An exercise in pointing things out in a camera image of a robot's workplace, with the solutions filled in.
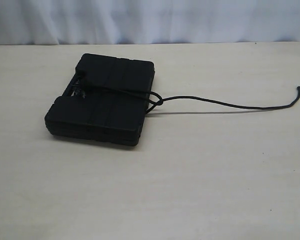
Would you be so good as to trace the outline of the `black plastic case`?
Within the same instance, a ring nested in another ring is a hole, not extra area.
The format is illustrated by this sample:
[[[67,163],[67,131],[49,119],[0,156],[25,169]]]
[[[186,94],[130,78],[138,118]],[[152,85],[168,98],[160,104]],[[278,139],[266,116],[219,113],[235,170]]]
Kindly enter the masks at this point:
[[[151,61],[85,53],[45,115],[46,128],[54,136],[136,146],[154,76]]]

